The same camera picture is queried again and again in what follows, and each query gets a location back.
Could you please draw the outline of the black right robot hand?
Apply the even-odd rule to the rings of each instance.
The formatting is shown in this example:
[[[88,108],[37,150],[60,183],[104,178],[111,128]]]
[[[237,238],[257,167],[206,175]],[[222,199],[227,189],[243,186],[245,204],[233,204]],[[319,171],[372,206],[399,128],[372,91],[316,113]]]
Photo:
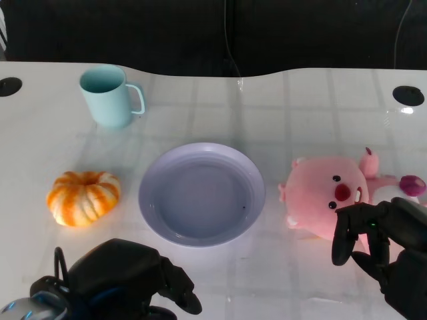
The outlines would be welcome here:
[[[348,259],[377,280],[384,299],[406,319],[426,318],[426,208],[395,197],[336,210],[332,263]]]

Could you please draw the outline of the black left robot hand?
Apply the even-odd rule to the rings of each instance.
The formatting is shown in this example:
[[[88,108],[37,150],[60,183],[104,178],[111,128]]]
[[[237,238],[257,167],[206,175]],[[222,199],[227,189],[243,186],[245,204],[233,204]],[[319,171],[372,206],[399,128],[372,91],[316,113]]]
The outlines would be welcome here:
[[[176,314],[151,304],[155,294],[173,301],[191,315],[202,312],[185,271],[151,247],[110,239],[92,249],[68,270],[70,291],[82,311],[73,319],[176,319]]]

